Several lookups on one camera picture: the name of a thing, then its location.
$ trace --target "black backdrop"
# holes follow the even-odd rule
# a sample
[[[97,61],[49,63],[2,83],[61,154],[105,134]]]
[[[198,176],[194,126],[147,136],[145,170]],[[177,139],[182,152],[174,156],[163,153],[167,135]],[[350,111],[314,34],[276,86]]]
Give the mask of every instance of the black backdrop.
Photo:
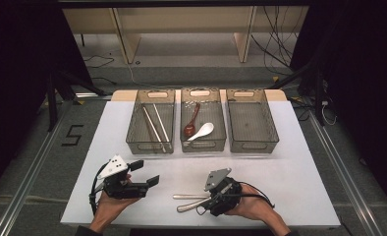
[[[50,75],[64,70],[92,85],[61,9],[20,2],[0,0],[0,176],[45,99]],[[68,86],[61,91],[73,93]]]
[[[363,1],[349,26],[328,94],[387,195],[387,1]]]

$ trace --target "gray floor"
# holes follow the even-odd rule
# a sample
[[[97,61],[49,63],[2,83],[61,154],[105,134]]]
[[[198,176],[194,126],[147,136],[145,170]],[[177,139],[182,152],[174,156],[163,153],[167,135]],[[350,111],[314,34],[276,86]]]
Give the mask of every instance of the gray floor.
[[[266,34],[256,34],[255,38],[264,43]],[[295,39],[288,40],[288,47],[293,50]],[[237,49],[231,34],[147,34],[142,37],[135,63],[129,68],[123,63],[115,36],[86,35],[85,47],[81,46],[80,37],[77,43],[83,58],[93,55],[112,57],[114,61],[101,68],[88,68],[100,89],[114,91],[117,89],[145,89],[151,87],[179,88],[183,86],[218,86],[225,88],[265,88],[273,85],[273,77],[290,73],[279,63],[272,61],[261,52],[255,43],[251,43],[247,63],[238,61]],[[276,45],[269,46],[276,53]],[[86,62],[87,66],[96,67],[110,59],[93,58]],[[296,92],[299,81],[284,87],[287,96],[298,96]],[[76,87],[76,92],[87,92]],[[73,235],[75,228],[62,225],[60,218],[66,202],[74,188],[81,171],[87,150],[92,141],[99,118],[107,102],[106,99],[79,98],[79,102],[63,103],[59,98],[59,107],[63,120],[54,137],[54,143],[48,151],[41,168],[28,192],[25,203],[19,214],[15,215],[14,224],[9,235]],[[330,110],[326,116],[334,117]],[[317,230],[300,228],[301,235],[369,235],[364,222],[358,215],[358,208],[346,192],[330,153],[325,149],[319,138],[316,121],[304,108],[296,108],[304,137],[308,143],[315,164],[318,168],[327,193],[342,219],[343,226],[333,230]],[[48,136],[48,107],[43,103],[36,114],[34,126],[28,138],[13,159],[0,180],[0,217],[3,216],[12,198],[26,176],[28,169],[34,164],[40,153],[40,146]],[[77,146],[66,147],[75,139],[67,138],[71,126],[82,137]],[[367,166],[360,164],[359,153],[353,145],[346,128],[339,119],[335,125],[326,125],[325,134],[331,139],[345,163],[360,195],[373,213],[382,235],[387,235],[387,198],[377,185]],[[109,228],[105,235],[270,235],[266,231],[237,230],[130,230],[125,228]]]

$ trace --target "spoon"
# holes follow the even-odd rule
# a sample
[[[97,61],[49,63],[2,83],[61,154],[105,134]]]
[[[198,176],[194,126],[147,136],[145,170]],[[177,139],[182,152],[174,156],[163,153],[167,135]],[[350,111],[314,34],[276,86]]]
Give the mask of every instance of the spoon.
[[[196,106],[193,111],[193,118],[191,119],[191,122],[188,123],[187,126],[184,128],[184,135],[186,137],[190,137],[195,133],[195,128],[194,128],[194,119],[196,118],[197,112],[199,111],[200,108],[200,103],[196,103]]]
[[[199,131],[192,137],[188,139],[188,141],[193,141],[194,139],[209,135],[214,130],[214,124],[212,123],[205,123],[202,127],[200,127]]]

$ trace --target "wire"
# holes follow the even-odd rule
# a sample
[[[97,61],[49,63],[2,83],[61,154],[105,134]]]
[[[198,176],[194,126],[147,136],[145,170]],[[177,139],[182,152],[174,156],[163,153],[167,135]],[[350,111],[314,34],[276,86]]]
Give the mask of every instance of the wire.
[[[286,64],[285,62],[281,61],[279,58],[277,58],[275,55],[271,54],[269,51],[267,51],[267,48],[263,48],[260,43],[257,42],[257,40],[255,40],[254,38],[254,35],[251,35],[251,38],[254,40],[255,44],[257,44],[257,46],[260,48],[260,50],[262,50],[264,53],[267,53],[269,56],[271,56],[273,59],[275,59],[276,61],[280,62],[282,65],[284,65],[285,67],[287,68],[290,68],[288,64]]]
[[[113,84],[114,86],[117,85],[117,82],[110,81],[110,80],[108,80],[107,78],[104,78],[104,77],[93,77],[92,79],[93,80],[104,80],[104,81],[107,81],[107,82]]]
[[[139,82],[136,82],[135,81],[135,77],[134,77],[134,74],[133,74],[133,70],[132,70],[132,67],[127,64],[127,67],[129,68],[129,71],[130,71],[130,75],[131,75],[131,80],[134,84],[136,85],[139,85],[139,86],[146,86],[146,87],[152,87],[152,88],[160,88],[160,89],[166,89],[166,88],[183,88],[184,86],[156,86],[156,85],[149,85],[149,84],[143,84],[143,83],[139,83]]]
[[[102,59],[107,59],[107,60],[110,60],[110,61],[108,61],[106,63],[103,63],[103,64],[101,64],[99,66],[95,66],[95,67],[94,66],[87,66],[88,68],[100,68],[100,67],[108,65],[108,64],[110,64],[111,62],[114,61],[114,58],[112,58],[112,57],[103,57],[103,56],[98,56],[98,55],[91,56],[88,59],[84,59],[84,61],[92,60],[92,58],[95,58],[95,57],[99,57],[99,58],[102,58]]]
[[[347,232],[350,234],[350,236],[353,236],[354,234],[350,231],[350,228],[347,227],[347,224],[344,223],[343,216],[340,215],[340,222],[344,226],[344,228],[347,230]]]
[[[328,125],[335,125],[335,123],[337,122],[337,116],[335,116],[334,121],[333,121],[332,123],[330,123],[330,122],[328,121],[328,119],[325,117],[325,114],[324,114],[325,106],[326,106],[326,105],[323,105],[323,106],[322,106],[322,116],[323,116],[325,122],[326,122]]]
[[[251,185],[251,184],[249,184],[249,183],[246,183],[246,182],[239,182],[239,183],[240,183],[240,184],[249,185],[250,187],[256,189],[256,190],[261,194],[260,197],[263,197],[263,199],[264,199],[265,201],[267,201],[267,203],[270,204],[270,206],[271,206],[272,208],[275,207],[275,205],[273,205],[272,203],[270,203],[269,198],[267,198],[267,196],[266,196],[265,194],[263,194],[263,192],[261,192],[259,189],[255,188],[253,185]],[[259,196],[259,195],[249,195],[249,194],[244,194],[243,196],[244,196],[244,197],[257,197],[257,196]]]

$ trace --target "plastic tray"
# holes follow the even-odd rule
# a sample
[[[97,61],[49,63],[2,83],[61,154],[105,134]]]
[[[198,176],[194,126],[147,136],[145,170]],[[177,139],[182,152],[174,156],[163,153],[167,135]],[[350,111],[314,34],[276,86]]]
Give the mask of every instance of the plastic tray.
[[[126,138],[133,154],[173,153],[175,91],[139,90]]]
[[[181,89],[181,143],[183,152],[223,151],[227,139],[221,97],[218,88],[182,88]],[[196,104],[200,104],[195,130],[205,123],[212,123],[214,130],[207,136],[187,141],[184,128],[193,118]]]
[[[271,153],[279,142],[264,89],[227,89],[230,151]]]

